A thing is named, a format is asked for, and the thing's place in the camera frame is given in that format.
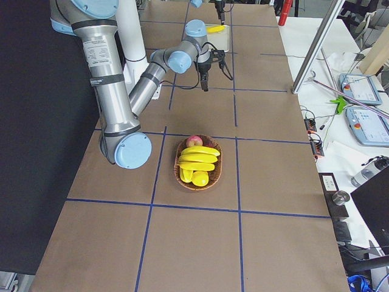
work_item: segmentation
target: lemon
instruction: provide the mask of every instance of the lemon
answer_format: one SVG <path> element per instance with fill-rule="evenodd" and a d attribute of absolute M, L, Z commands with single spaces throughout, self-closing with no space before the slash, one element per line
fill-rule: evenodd
<path fill-rule="evenodd" d="M 209 177 L 207 172 L 197 171 L 193 172 L 192 183 L 198 187 L 204 187 L 208 184 Z"/>

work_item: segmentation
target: yellow object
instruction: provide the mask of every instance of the yellow object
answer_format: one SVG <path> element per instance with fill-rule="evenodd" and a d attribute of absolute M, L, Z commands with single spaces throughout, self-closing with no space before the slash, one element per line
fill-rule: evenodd
<path fill-rule="evenodd" d="M 214 163 L 218 159 L 215 155 L 211 154 L 204 154 L 204 153 L 193 153 L 193 154 L 186 154 L 181 155 L 178 158 L 178 161 L 190 161 L 190 162 L 205 162 L 205 163 Z"/>
<path fill-rule="evenodd" d="M 198 187 L 204 187 L 208 184 L 209 177 L 207 172 L 193 172 L 192 183 Z"/>
<path fill-rule="evenodd" d="M 222 32 L 225 26 L 208 26 L 207 33 Z"/>
<path fill-rule="evenodd" d="M 192 182 L 192 175 L 193 175 L 193 171 L 192 170 L 182 169 L 180 167 L 180 179 L 183 182 L 185 182 L 185 183 Z"/>
<path fill-rule="evenodd" d="M 193 153 L 212 154 L 214 156 L 220 155 L 220 152 L 217 149 L 211 147 L 205 147 L 205 146 L 193 146 L 193 147 L 185 148 L 181 152 L 181 155 L 187 155 Z"/>
<path fill-rule="evenodd" d="M 215 165 L 212 163 L 204 163 L 204 162 L 178 162 L 178 165 L 182 169 L 187 170 L 203 170 L 205 172 L 210 172 L 215 169 Z"/>

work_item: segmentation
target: wicker basket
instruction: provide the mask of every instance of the wicker basket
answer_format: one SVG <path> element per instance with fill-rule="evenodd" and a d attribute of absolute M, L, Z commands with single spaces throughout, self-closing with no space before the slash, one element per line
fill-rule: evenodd
<path fill-rule="evenodd" d="M 186 139 L 181 141 L 177 147 L 176 159 L 174 161 L 174 176 L 176 177 L 177 182 L 187 189 L 206 190 L 206 189 L 209 189 L 214 184 L 216 184 L 220 178 L 223 153 L 221 151 L 219 143 L 216 140 L 214 140 L 212 137 L 204 136 L 204 135 L 197 135 L 197 136 L 199 136 L 202 139 L 204 145 L 212 145 L 213 148 L 219 150 L 219 152 L 220 152 L 220 155 L 218 156 L 218 161 L 216 161 L 214 163 L 215 169 L 212 170 L 211 172 L 208 172 L 208 176 L 209 176 L 208 184 L 204 187 L 198 187 L 198 186 L 195 186 L 194 184 L 192 184 L 191 182 L 183 182 L 180 179 L 180 167 L 178 165 L 178 157 L 181 155 L 181 151 L 187 147 L 186 146 L 186 142 L 187 142 Z"/>

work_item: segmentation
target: apple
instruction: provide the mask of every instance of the apple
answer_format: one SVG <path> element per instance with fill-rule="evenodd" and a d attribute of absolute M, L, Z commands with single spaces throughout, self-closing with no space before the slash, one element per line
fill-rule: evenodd
<path fill-rule="evenodd" d="M 202 146 L 202 140 L 199 136 L 190 136 L 187 139 L 187 147 Z"/>

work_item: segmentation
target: blue cable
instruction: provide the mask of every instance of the blue cable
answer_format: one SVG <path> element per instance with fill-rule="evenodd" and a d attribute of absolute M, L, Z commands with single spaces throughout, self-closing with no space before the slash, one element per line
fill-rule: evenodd
<path fill-rule="evenodd" d="M 383 277 L 382 280 L 379 282 L 377 288 L 375 289 L 375 292 L 378 292 L 378 289 L 381 288 L 382 283 L 385 281 L 387 277 L 389 277 L 389 273 L 385 277 Z"/>
<path fill-rule="evenodd" d="M 351 276 L 347 278 L 347 282 L 351 292 L 374 292 L 374 290 L 369 287 L 368 280 L 361 275 Z M 359 290 L 356 290 L 355 288 L 357 285 L 360 285 Z"/>

